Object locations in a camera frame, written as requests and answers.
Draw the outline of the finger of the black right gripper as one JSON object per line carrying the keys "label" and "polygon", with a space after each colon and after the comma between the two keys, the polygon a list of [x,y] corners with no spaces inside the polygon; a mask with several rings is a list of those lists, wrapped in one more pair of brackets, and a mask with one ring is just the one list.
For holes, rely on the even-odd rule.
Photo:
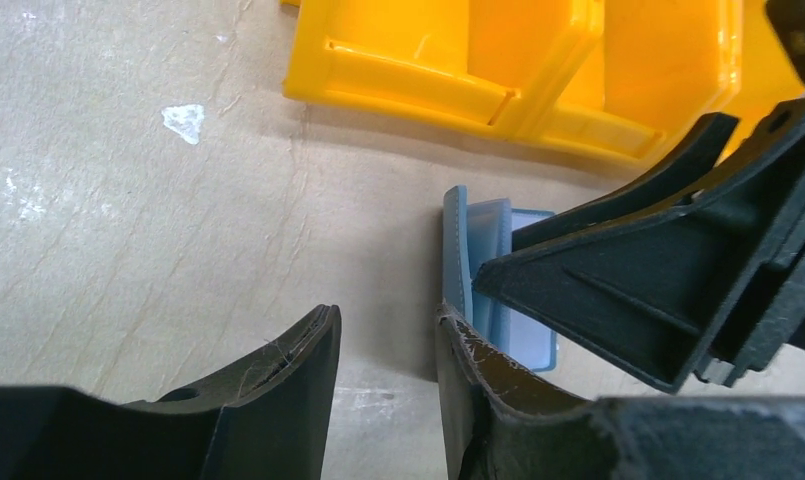
{"label": "finger of the black right gripper", "polygon": [[738,118],[726,113],[702,115],[662,160],[638,178],[603,197],[519,229],[512,236],[512,249],[519,251],[616,220],[670,197],[714,168],[738,124]]}
{"label": "finger of the black right gripper", "polygon": [[474,289],[666,393],[805,351],[805,97],[723,152],[652,206],[484,263]]}

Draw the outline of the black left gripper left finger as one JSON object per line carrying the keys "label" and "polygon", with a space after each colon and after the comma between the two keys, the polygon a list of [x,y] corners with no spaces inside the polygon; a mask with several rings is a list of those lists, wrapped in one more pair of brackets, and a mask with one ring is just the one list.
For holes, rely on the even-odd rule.
{"label": "black left gripper left finger", "polygon": [[319,305],[153,402],[0,387],[0,479],[317,479],[340,337],[339,309]]}

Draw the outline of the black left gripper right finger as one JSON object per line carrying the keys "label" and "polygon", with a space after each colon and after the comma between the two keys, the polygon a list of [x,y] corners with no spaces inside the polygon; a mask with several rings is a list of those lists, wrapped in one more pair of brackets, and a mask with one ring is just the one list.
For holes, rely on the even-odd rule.
{"label": "black left gripper right finger", "polygon": [[436,312],[452,479],[805,479],[805,397],[587,400]]}

